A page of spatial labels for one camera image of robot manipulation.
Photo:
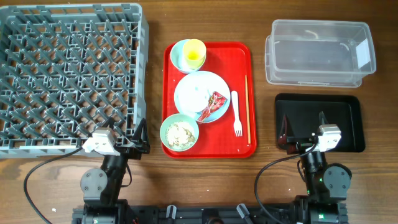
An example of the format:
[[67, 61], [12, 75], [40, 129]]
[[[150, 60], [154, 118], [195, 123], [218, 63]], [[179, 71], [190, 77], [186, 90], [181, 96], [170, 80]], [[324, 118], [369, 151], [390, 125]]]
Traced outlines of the green bowl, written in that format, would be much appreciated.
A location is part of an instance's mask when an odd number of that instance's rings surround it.
[[[166, 133], [166, 129], [174, 122], [179, 122], [179, 121], [186, 121], [190, 124], [190, 126], [192, 126], [192, 128], [194, 129], [195, 132], [195, 137], [197, 138], [196, 141], [193, 143], [193, 145], [191, 145], [190, 147], [183, 149], [183, 150], [175, 150], [172, 149], [169, 144], [167, 143], [166, 137], [165, 137], [165, 133]], [[183, 152], [183, 151], [187, 151], [189, 150], [191, 147], [193, 147], [195, 145], [195, 143], [197, 142], [199, 137], [199, 128], [198, 128], [198, 124], [197, 122], [192, 119], [191, 117], [185, 115], [185, 114], [173, 114], [169, 117], [167, 117], [164, 122], [162, 123], [161, 127], [160, 127], [160, 138], [161, 141], [163, 143], [163, 145], [167, 148], [170, 149], [171, 151], [174, 152]]]

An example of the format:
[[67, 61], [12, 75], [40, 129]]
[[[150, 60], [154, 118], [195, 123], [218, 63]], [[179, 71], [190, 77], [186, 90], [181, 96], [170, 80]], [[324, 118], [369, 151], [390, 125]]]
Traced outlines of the rice and food scraps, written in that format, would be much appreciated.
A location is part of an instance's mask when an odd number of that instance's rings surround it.
[[194, 129], [186, 121], [172, 123], [166, 129], [165, 137], [169, 146], [179, 151], [190, 147], [197, 139]]

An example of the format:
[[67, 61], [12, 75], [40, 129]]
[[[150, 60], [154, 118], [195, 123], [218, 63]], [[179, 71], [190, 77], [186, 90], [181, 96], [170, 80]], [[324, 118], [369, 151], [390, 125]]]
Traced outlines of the white napkin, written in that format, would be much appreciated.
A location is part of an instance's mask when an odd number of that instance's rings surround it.
[[202, 81], [182, 80], [179, 85], [178, 97], [184, 110], [198, 113], [208, 105], [210, 94]]

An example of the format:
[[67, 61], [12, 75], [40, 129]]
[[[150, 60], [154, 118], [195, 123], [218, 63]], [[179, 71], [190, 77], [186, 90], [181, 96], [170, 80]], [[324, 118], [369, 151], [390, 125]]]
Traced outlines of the red snack wrapper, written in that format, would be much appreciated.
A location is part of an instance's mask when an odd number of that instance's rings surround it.
[[220, 109], [227, 101], [227, 98], [214, 91], [208, 100], [208, 105], [201, 111], [200, 117], [197, 122], [204, 123], [204, 121], [211, 116], [215, 111]]

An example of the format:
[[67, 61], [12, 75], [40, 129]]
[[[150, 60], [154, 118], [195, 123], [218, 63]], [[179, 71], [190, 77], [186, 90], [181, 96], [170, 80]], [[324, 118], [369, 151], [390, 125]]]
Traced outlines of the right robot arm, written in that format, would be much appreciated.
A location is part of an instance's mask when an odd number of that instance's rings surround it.
[[325, 157], [339, 143], [341, 131], [336, 124], [327, 123], [324, 113], [319, 118], [317, 132], [307, 138], [294, 135], [286, 115], [282, 120], [278, 145], [286, 146], [288, 154], [300, 156], [298, 169], [307, 188], [307, 195], [296, 196], [290, 205], [290, 223], [348, 223], [348, 209], [343, 202], [352, 172], [342, 164], [328, 164]]

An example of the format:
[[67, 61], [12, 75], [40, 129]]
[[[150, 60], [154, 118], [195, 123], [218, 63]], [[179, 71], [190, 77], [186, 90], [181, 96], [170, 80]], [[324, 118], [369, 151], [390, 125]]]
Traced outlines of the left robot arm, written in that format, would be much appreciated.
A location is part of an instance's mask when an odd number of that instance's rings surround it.
[[110, 119], [105, 127], [93, 131], [83, 149], [95, 151], [104, 158], [101, 167], [86, 171], [80, 180], [85, 204], [82, 209], [74, 209], [72, 223], [139, 223], [139, 217], [126, 199], [119, 198], [119, 193], [127, 187], [123, 184], [124, 175], [131, 173], [128, 160], [139, 160], [143, 154], [150, 153], [146, 120], [141, 119], [129, 144], [118, 146], [114, 119]]

